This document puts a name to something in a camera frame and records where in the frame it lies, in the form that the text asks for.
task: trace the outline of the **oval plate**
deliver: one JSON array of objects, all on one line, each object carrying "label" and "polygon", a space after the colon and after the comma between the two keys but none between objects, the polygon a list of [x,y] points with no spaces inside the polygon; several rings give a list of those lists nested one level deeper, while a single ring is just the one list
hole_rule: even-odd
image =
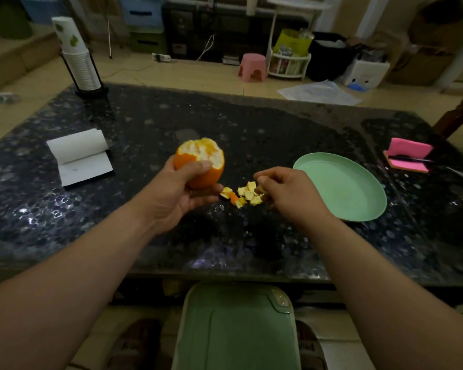
[{"label": "oval plate", "polygon": [[386,210],[386,193],[369,170],[332,153],[310,153],[293,165],[314,182],[328,209],[339,219],[373,220]]}]

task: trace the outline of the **forearm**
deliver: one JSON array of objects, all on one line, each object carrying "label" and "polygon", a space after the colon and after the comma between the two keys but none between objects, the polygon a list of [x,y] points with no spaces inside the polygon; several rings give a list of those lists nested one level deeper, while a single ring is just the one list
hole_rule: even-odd
[{"label": "forearm", "polygon": [[64,368],[152,229],[130,207],[0,284],[0,368]]},{"label": "forearm", "polygon": [[338,220],[308,236],[378,369],[463,368],[463,316]]}]

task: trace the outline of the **carved wooden post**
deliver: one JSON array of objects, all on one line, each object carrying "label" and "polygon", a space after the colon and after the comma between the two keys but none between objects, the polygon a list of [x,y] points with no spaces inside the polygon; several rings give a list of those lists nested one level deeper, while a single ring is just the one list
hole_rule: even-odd
[{"label": "carved wooden post", "polygon": [[463,124],[463,100],[454,110],[446,111],[441,119],[432,126],[434,131],[445,138],[451,136]]}]

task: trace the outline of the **black marble table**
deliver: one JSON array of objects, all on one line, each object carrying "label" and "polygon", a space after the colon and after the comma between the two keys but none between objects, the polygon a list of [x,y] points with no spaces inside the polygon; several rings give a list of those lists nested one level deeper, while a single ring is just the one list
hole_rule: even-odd
[{"label": "black marble table", "polygon": [[[60,185],[46,141],[96,127],[114,172]],[[0,268],[20,269],[58,252],[138,192],[177,146],[210,137],[226,156],[221,182],[236,189],[257,170],[332,152],[369,169],[388,196],[376,220],[350,224],[426,286],[463,286],[463,155],[418,116],[401,111],[110,85],[83,102],[67,88],[0,140]],[[394,170],[392,137],[435,146],[429,174]],[[307,238],[266,205],[226,201],[196,210],[154,239],[133,273],[195,278],[328,282]]]}]

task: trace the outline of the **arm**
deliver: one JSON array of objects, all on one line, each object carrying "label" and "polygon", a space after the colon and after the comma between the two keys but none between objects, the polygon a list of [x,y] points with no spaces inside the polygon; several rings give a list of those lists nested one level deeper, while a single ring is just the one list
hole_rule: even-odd
[{"label": "arm", "polygon": [[0,369],[63,369],[142,248],[183,214],[217,200],[222,186],[185,183],[210,164],[179,171],[170,158],[138,195],[48,260],[0,284]]},{"label": "arm", "polygon": [[462,315],[335,218],[304,172],[273,168],[254,178],[315,244],[377,369],[463,369]]}]

